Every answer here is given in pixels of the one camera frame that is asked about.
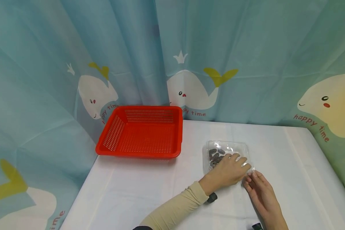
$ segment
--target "hand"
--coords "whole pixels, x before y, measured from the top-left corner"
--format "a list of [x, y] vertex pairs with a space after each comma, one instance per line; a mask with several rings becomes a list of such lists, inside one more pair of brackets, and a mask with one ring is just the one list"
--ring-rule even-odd
[[242, 167], [241, 165], [247, 161], [247, 158], [242, 157], [236, 161], [238, 157], [240, 155], [237, 153], [233, 155], [226, 154], [218, 165], [199, 181], [207, 196], [222, 187], [236, 184], [243, 179], [251, 166], [245, 164]]
[[249, 173], [243, 185], [268, 230], [288, 230], [271, 184], [258, 171]]

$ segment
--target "right hand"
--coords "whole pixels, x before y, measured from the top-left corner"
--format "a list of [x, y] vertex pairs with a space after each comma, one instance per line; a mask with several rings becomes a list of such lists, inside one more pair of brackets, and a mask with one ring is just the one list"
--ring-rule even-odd
[[268, 230], [288, 230], [271, 184], [258, 171], [249, 173], [243, 185]]

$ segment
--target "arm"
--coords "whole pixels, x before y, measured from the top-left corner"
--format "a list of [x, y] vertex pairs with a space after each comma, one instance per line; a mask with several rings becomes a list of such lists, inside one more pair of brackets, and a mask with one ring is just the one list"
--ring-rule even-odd
[[248, 174], [243, 185], [264, 219], [267, 230], [289, 230], [275, 192], [263, 174], [258, 171]]
[[153, 230], [170, 230], [179, 224], [192, 211], [208, 199], [212, 192], [226, 186], [238, 183], [250, 169], [250, 165], [241, 165], [247, 160], [242, 157], [238, 161], [238, 154], [226, 154], [221, 162], [214, 167], [199, 182], [194, 182], [179, 195], [173, 197], [142, 222], [141, 226], [148, 226]]

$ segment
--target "white crown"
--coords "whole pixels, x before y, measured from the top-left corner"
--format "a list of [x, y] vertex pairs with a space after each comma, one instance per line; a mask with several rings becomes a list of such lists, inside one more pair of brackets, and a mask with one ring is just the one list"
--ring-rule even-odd
[[67, 72], [69, 72], [69, 73], [73, 74], [73, 76], [74, 76], [75, 71], [73, 70], [72, 64], [71, 64], [71, 63], [69, 63], [69, 65], [68, 65], [68, 63], [66, 63], [66, 65], [68, 66], [68, 70], [67, 70]]
[[184, 61], [185, 61], [185, 57], [187, 56], [188, 54], [186, 53], [184, 56], [183, 56], [183, 53], [182, 51], [180, 51], [180, 54], [179, 56], [174, 56], [174, 58], [178, 61], [178, 64], [184, 64]]

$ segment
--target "red plastic basket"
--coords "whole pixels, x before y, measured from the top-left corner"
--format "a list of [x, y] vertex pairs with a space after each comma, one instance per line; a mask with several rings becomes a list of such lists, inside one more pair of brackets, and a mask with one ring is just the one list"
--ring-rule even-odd
[[117, 157], [175, 158], [181, 151], [182, 109], [119, 106], [98, 140], [96, 153]]

